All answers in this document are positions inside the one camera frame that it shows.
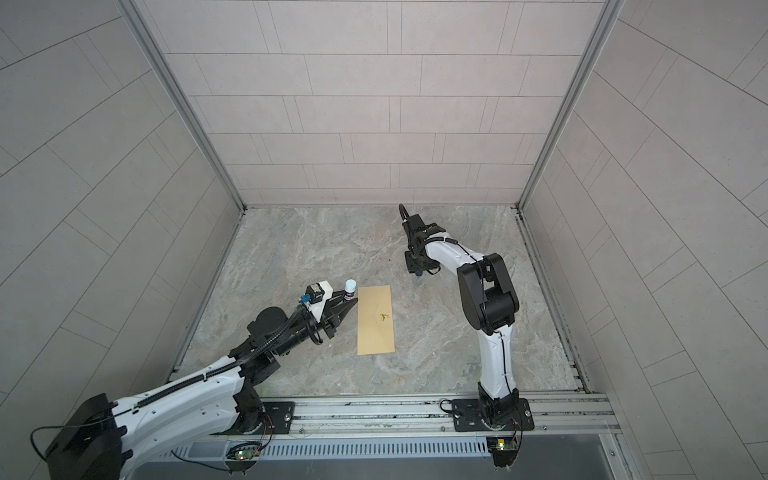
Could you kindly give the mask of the blue white glue stick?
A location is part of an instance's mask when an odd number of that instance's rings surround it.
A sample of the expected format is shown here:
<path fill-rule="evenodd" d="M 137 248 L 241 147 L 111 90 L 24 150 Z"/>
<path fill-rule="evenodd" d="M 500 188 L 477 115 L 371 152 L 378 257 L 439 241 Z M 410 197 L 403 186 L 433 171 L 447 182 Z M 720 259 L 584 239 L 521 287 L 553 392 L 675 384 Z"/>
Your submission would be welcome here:
<path fill-rule="evenodd" d="M 357 283 L 356 283 L 356 281 L 353 280 L 353 279 L 348 279 L 345 282 L 344 298 L 346 300 L 353 299 L 355 297 L 356 290 L 357 290 Z"/>

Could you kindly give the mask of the tan kraft paper envelope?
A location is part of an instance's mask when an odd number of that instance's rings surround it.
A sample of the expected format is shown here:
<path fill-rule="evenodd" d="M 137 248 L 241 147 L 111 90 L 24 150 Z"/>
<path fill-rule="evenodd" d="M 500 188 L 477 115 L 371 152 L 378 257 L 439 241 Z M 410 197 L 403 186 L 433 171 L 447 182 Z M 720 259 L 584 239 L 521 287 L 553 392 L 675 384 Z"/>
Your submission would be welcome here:
<path fill-rule="evenodd" d="M 391 287 L 361 287 L 358 290 L 357 354 L 395 352 Z"/>

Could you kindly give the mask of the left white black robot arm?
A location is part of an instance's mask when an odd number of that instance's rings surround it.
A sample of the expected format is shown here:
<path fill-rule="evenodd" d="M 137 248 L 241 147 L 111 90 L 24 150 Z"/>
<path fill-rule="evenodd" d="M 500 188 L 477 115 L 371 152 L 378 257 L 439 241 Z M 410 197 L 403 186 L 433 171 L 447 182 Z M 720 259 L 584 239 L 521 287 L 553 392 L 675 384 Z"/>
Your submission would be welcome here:
<path fill-rule="evenodd" d="M 262 310 L 248 337 L 196 373 L 138 395 L 82 403 L 44 452 L 52 479 L 122 479 L 162 453 L 208 435 L 274 432 L 256 387 L 279 357 L 306 340 L 333 337 L 357 298 L 314 284 L 291 314 Z"/>

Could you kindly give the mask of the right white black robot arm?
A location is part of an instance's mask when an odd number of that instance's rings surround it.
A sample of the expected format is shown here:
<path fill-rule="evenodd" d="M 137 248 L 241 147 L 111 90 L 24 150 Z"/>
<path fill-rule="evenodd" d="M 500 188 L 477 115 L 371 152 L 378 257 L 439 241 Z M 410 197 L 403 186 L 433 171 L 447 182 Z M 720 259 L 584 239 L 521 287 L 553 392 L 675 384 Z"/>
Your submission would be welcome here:
<path fill-rule="evenodd" d="M 522 426 L 522 400 L 513 376 L 512 336 L 520 302 L 501 255 L 462 245 L 435 223 L 399 206 L 408 246 L 408 271 L 416 276 L 441 269 L 456 275 L 462 310 L 476 331 L 481 360 L 478 384 L 483 421 L 493 429 Z"/>

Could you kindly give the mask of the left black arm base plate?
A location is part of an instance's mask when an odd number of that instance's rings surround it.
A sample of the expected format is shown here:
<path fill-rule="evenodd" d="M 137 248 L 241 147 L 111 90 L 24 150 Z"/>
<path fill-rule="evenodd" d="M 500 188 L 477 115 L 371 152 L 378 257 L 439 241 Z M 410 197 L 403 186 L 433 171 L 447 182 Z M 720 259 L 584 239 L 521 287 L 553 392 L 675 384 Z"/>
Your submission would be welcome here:
<path fill-rule="evenodd" d="M 287 435 L 290 433 L 296 403 L 291 401 L 266 401 L 257 420 L 255 435 Z"/>

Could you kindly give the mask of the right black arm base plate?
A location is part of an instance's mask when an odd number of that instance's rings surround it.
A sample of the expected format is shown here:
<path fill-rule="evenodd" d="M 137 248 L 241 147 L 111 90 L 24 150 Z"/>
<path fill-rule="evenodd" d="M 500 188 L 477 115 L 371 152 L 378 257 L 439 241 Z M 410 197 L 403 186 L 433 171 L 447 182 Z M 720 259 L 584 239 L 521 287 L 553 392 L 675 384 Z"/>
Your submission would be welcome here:
<path fill-rule="evenodd" d="M 533 414 L 525 398 L 503 399 L 499 402 L 471 399 L 451 399 L 445 407 L 456 432 L 528 432 L 535 429 Z"/>

